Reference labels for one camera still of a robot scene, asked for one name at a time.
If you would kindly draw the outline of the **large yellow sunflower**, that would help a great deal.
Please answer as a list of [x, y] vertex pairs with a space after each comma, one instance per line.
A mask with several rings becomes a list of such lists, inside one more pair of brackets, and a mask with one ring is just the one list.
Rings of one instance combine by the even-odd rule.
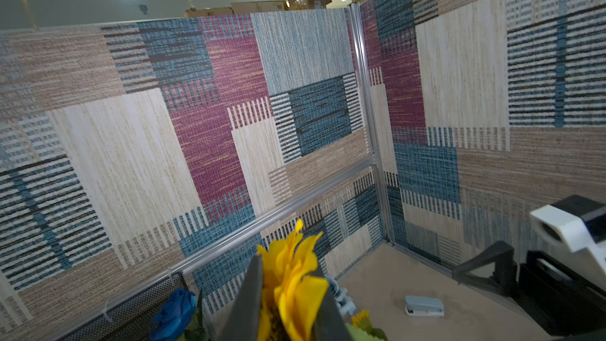
[[269, 340], [282, 328], [291, 340], [311, 340], [312, 328], [329, 283], [314, 276], [319, 268], [314, 248], [322, 233], [306, 237], [298, 220], [286, 238], [257, 246], [263, 281], [257, 339]]

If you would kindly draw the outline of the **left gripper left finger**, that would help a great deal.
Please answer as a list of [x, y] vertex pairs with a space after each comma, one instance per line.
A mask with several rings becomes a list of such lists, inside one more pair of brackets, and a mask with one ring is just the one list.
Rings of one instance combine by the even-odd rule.
[[251, 259], [241, 289], [219, 337], [220, 341], [257, 340], [263, 282], [262, 258], [256, 255]]

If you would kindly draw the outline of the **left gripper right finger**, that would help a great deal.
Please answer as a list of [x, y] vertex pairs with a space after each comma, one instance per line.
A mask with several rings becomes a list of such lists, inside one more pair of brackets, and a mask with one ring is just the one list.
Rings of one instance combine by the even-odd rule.
[[312, 327], [312, 338], [316, 341], [352, 341], [353, 338], [347, 330], [342, 314], [339, 312], [338, 284], [334, 279], [326, 277], [321, 268], [312, 272], [312, 276], [322, 278], [329, 284]]

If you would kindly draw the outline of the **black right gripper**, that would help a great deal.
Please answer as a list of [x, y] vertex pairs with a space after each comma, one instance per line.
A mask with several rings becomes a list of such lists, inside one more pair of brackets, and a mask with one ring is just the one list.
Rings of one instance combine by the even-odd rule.
[[[474, 272], [491, 268], [488, 277]], [[452, 279], [511, 297], [517, 285], [514, 248], [498, 241], [452, 270]], [[551, 336], [579, 336], [605, 329], [605, 291], [542, 251], [527, 253], [519, 267], [515, 301]]]

